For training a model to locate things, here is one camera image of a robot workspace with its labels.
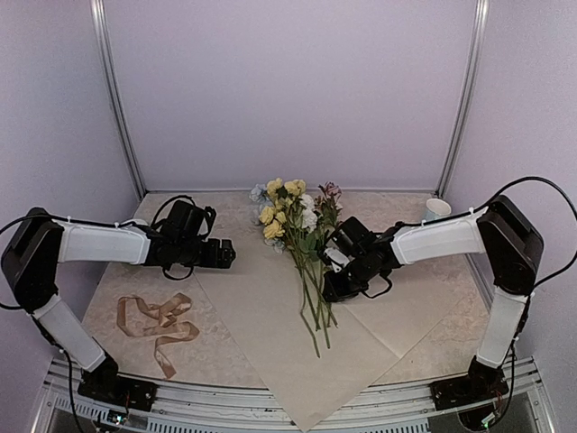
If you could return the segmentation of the blue hydrangea fake flower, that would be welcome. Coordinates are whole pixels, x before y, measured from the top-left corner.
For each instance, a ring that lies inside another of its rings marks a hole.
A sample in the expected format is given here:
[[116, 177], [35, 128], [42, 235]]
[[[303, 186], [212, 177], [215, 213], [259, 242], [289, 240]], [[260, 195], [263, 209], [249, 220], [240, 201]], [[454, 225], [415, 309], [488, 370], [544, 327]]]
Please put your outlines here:
[[[266, 207], [274, 207], [270, 199], [266, 185], [256, 184], [249, 193], [249, 199], [252, 202], [252, 216], [251, 221], [255, 226], [258, 226], [261, 231], [264, 230], [265, 224], [261, 222], [261, 213]], [[263, 242], [276, 253], [283, 253], [285, 251], [285, 244], [281, 239], [263, 237]]]

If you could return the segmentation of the beige wrapping paper sheet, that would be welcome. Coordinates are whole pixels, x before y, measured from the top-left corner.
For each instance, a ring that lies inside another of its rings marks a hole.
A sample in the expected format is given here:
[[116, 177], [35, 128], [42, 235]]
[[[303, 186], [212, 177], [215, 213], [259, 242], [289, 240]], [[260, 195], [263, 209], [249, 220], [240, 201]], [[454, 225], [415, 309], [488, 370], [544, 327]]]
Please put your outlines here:
[[317, 292], [290, 253], [267, 246], [246, 193], [199, 196], [216, 209], [215, 235], [233, 241], [228, 271], [197, 280], [251, 366], [301, 430], [349, 402], [406, 355], [458, 300], [432, 262], [375, 279], [377, 299], [318, 312]]

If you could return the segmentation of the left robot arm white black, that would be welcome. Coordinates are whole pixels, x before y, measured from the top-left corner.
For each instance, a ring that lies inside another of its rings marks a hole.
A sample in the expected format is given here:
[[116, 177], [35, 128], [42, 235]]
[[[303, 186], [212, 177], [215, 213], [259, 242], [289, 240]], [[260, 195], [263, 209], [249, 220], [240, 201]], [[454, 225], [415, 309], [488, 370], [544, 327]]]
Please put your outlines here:
[[57, 268], [68, 262], [128, 263], [158, 267], [163, 272], [177, 264], [228, 269], [236, 253], [229, 239], [211, 237], [216, 212], [179, 200], [164, 218], [105, 224], [54, 216], [32, 208], [9, 226], [15, 230], [1, 256], [1, 271], [10, 287], [14, 310], [23, 310], [48, 340], [77, 362], [89, 382], [107, 401], [126, 392], [114, 359], [83, 328], [61, 299]]

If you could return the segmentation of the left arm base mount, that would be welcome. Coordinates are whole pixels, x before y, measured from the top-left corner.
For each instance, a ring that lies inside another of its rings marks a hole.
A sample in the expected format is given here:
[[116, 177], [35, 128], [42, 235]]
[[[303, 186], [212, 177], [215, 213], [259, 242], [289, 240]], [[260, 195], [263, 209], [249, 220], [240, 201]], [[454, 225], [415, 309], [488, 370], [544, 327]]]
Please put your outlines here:
[[124, 407], [128, 410], [150, 412], [155, 402], [158, 385], [153, 382], [116, 377], [110, 384], [82, 380], [78, 394], [95, 401]]

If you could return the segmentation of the mauve bud fake flower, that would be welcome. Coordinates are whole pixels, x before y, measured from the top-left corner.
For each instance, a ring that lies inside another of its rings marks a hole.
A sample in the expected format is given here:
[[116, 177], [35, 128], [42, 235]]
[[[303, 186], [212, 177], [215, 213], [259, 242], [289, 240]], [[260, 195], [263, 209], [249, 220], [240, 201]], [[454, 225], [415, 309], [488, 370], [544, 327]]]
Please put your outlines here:
[[316, 199], [316, 209], [327, 226], [337, 227], [342, 212], [341, 189], [332, 181], [320, 185], [321, 194]]

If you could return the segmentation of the white rose fake flower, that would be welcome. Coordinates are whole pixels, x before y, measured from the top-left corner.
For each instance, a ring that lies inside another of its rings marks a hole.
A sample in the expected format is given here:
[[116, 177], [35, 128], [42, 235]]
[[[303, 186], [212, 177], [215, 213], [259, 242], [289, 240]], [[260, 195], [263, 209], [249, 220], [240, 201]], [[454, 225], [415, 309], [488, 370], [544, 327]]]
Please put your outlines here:
[[302, 283], [303, 301], [299, 310], [299, 315], [303, 320], [309, 336], [311, 337], [315, 354], [321, 357], [321, 350], [318, 344], [318, 335], [325, 341], [325, 347], [331, 348], [329, 328], [333, 324], [333, 313], [331, 313], [330, 327], [323, 330], [322, 319], [319, 312], [318, 301], [318, 271], [319, 259], [316, 253], [316, 225], [318, 214], [316, 212], [316, 203], [308, 195], [300, 199], [300, 214], [298, 223], [298, 273]]

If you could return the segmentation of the pink fake flower stem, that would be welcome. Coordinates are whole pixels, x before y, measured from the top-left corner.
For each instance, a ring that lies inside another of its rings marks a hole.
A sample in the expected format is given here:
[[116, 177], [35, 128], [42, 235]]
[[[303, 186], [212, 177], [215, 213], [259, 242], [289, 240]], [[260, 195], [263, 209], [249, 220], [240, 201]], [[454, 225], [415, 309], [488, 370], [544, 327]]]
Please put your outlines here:
[[316, 253], [319, 259], [317, 291], [323, 330], [327, 330], [330, 327], [331, 313], [329, 312], [330, 308], [327, 306], [323, 298], [324, 272], [326, 265], [321, 259], [321, 253], [324, 250], [328, 237], [339, 224], [341, 205], [338, 203], [336, 197], [318, 198], [316, 212], [318, 214], [316, 225]]

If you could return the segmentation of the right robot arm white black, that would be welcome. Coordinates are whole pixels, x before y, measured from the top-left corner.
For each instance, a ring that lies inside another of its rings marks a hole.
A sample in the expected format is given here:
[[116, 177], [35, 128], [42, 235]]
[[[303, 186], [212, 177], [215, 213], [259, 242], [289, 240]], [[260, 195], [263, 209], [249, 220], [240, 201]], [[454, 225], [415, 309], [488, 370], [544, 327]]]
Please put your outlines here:
[[520, 334], [536, 288], [545, 243], [525, 215], [506, 196], [462, 216], [425, 221], [415, 226], [398, 222], [384, 232], [369, 230], [351, 216], [329, 236], [332, 246], [321, 254], [330, 269], [324, 275], [323, 298], [340, 302], [366, 294], [375, 277], [384, 281], [405, 265], [458, 254], [483, 253], [494, 278], [490, 318], [474, 361], [477, 366], [461, 381], [472, 401], [492, 390], [492, 369], [504, 363]]

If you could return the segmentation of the yellow rose fake flower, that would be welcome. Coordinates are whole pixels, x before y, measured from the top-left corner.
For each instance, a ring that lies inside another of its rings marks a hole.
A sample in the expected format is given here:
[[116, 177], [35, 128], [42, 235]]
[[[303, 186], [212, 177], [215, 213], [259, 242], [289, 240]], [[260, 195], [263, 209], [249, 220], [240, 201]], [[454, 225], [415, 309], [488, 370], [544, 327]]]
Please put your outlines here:
[[310, 196], [307, 194], [307, 184], [303, 180], [283, 181], [276, 178], [266, 184], [266, 189], [274, 207], [266, 207], [261, 213], [261, 222], [265, 224], [262, 235], [268, 239], [278, 238], [283, 241], [284, 252], [289, 254], [298, 272], [300, 199], [304, 195]]

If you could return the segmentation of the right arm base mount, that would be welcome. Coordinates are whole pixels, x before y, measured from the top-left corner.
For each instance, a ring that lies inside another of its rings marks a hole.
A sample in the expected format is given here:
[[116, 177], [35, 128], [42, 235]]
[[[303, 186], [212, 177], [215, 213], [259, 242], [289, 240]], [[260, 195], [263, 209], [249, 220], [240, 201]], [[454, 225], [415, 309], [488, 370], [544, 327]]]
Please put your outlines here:
[[509, 387], [504, 376], [488, 379], [468, 374], [430, 384], [436, 410], [449, 410], [505, 395]]

